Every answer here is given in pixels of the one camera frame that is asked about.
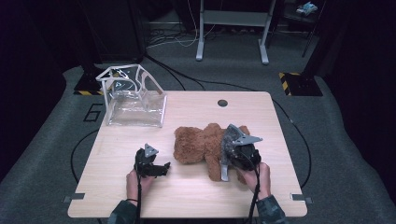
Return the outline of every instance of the teddy bear leg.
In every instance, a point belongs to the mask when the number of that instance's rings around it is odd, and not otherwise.
[[[221,170],[219,159],[216,157],[205,156],[209,178],[212,181],[221,181]]]

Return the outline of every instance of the human hand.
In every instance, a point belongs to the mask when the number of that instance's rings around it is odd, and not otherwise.
[[[142,199],[148,194],[149,188],[154,180],[154,176],[147,176],[147,177],[141,177],[140,178],[140,185],[142,186]],[[138,187],[138,181],[137,181],[137,173],[136,170],[132,170],[127,176],[126,176],[126,196],[128,199],[137,199],[139,187]],[[133,203],[134,205],[137,205],[137,202],[135,201],[129,201],[130,203]]]
[[[260,192],[258,195],[258,200],[261,200],[271,195],[270,167],[266,163],[260,162],[256,169],[258,169],[258,172],[260,172]],[[244,171],[238,169],[238,171],[245,178],[248,188],[254,192],[257,185],[257,176],[254,170]]]

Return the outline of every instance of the transparent container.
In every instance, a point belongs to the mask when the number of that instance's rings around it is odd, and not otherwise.
[[[166,92],[140,64],[111,66],[102,82],[106,125],[163,126]]]

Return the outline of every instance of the gray carpet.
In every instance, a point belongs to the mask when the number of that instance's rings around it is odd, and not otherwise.
[[[322,97],[286,96],[279,72],[301,72],[312,53],[301,57],[305,40],[278,34],[268,49],[269,65],[262,65],[259,35],[217,36],[205,43],[204,59],[195,61],[197,44],[182,47],[167,44],[149,48],[148,54],[176,70],[195,78],[228,82],[257,91],[268,91],[285,109],[304,135],[312,156],[312,174],[303,188],[312,197],[305,217],[293,223],[396,223],[396,208],[376,171],[361,157],[346,134],[332,93],[321,77],[316,80]],[[145,59],[141,63],[166,91],[181,91],[176,80],[160,66]],[[108,67],[110,64],[99,64]],[[0,185],[0,223],[98,223],[95,218],[71,218],[64,196],[74,193],[77,183],[70,158],[75,149],[74,167],[80,177],[89,156],[97,121],[84,121],[92,104],[103,104],[103,96],[79,96],[73,88],[81,77],[76,67],[64,73],[67,88],[30,146]],[[187,91],[199,91],[195,82],[180,78]],[[233,86],[203,83],[208,91],[247,91]],[[298,179],[308,172],[307,148],[302,137],[282,110],[276,112]],[[241,223],[242,220],[145,220],[145,223]]]

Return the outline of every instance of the person's arm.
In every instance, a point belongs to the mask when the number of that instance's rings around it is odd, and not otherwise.
[[[142,187],[142,199],[148,194],[149,187],[154,180],[154,176],[147,176],[140,179]],[[126,197],[127,200],[122,200],[117,207],[111,212],[107,220],[107,224],[133,224],[136,219],[136,210],[138,195],[138,181],[135,170],[132,170],[126,176]]]
[[[276,198],[271,194],[270,167],[266,163],[261,162],[257,168],[260,169],[260,192],[256,205],[262,224],[289,223]],[[239,172],[245,178],[249,189],[254,192],[257,185],[256,173],[242,170],[239,170]]]
[[[133,224],[136,219],[136,205],[122,200],[111,212],[107,224]]]

